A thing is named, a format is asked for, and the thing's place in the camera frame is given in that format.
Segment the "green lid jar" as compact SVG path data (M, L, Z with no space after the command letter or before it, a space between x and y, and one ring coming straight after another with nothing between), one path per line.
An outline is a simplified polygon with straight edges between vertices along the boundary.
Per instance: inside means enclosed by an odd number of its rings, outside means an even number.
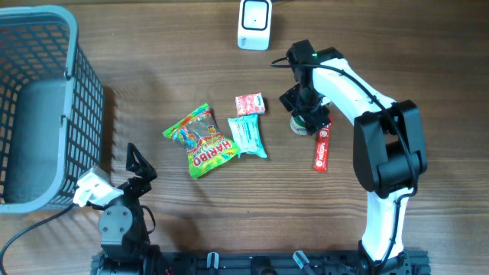
M297 118L292 117L290 119L290 128L295 134L301 136L305 136L308 134L306 128L300 123Z

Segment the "red Nescafe stick sachet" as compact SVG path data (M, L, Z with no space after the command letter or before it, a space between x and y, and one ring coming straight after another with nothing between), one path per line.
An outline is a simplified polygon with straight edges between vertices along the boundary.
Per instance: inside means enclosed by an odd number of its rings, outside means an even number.
M328 169L329 142L332 130L332 121L318 131L316 142L316 156L313 169L319 172L326 172Z

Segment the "red white small packet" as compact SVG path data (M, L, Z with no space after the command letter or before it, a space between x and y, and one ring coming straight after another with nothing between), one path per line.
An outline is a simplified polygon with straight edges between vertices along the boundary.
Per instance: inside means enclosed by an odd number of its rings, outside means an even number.
M235 97L235 105L238 116L264 114L266 107L262 93L240 95Z

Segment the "mint toilet wipes pack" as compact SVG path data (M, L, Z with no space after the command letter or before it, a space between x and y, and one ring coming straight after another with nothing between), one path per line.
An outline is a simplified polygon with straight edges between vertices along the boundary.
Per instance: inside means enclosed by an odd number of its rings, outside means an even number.
M253 154L260 158L267 158L266 150L261 142L257 114L229 118L228 124L233 141L240 149L239 157L242 154Z

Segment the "colourful candy bag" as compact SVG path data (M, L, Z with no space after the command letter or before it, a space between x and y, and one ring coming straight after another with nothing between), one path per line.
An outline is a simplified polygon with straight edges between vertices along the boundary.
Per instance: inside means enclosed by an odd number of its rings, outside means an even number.
M192 178L203 176L241 152L238 145L219 130L207 103L166 129L163 136L186 150Z

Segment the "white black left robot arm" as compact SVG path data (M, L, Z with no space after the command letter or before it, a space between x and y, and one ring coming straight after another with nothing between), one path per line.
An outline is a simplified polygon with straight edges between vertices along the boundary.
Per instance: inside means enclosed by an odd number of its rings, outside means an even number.
M126 170L134 176L117 188L122 195L107 206L97 207L102 211L99 219L102 251L92 257L90 273L172 274L160 247L150 242L153 231L146 226L144 212L150 217L154 215L139 201L152 190L151 181L157 178L157 172L133 143L127 147Z

